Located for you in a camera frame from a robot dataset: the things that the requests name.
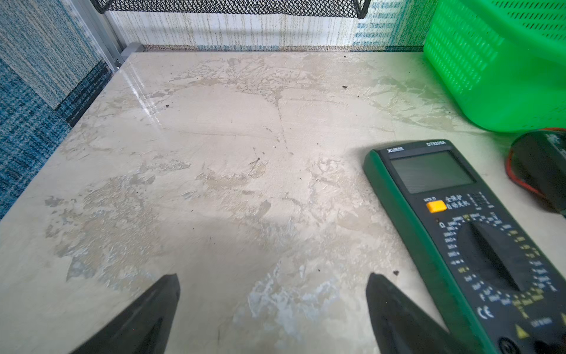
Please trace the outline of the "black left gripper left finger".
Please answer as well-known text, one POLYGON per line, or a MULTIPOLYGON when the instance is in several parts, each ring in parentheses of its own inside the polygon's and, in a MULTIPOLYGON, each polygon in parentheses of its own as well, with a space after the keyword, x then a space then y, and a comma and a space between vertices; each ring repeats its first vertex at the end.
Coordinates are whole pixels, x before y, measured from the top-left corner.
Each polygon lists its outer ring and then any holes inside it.
POLYGON ((74 353, 164 353, 181 287, 166 274, 74 353))

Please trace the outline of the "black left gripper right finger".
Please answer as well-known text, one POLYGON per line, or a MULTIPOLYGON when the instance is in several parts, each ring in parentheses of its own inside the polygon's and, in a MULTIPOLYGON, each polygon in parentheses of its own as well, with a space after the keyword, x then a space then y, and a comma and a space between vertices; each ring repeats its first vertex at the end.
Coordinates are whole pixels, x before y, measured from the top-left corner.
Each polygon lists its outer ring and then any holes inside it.
POLYGON ((463 353, 454 339, 381 274, 370 274, 366 300, 381 353, 463 353))

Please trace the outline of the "large dark green multimeter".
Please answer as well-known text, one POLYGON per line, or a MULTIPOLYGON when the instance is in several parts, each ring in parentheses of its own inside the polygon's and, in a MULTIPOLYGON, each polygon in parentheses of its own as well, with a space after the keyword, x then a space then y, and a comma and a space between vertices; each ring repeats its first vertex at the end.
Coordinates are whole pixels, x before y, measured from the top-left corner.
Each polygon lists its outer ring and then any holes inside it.
POLYGON ((447 140, 367 153, 363 171, 463 353, 563 353, 565 279, 447 140))

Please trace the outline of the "small dark green multimeter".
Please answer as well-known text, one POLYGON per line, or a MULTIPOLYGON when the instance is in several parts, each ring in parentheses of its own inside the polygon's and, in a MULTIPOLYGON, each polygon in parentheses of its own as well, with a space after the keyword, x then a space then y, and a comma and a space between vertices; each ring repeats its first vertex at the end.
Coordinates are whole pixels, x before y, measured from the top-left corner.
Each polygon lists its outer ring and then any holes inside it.
POLYGON ((565 129, 529 131, 513 141, 505 162, 508 178, 565 215, 565 129))

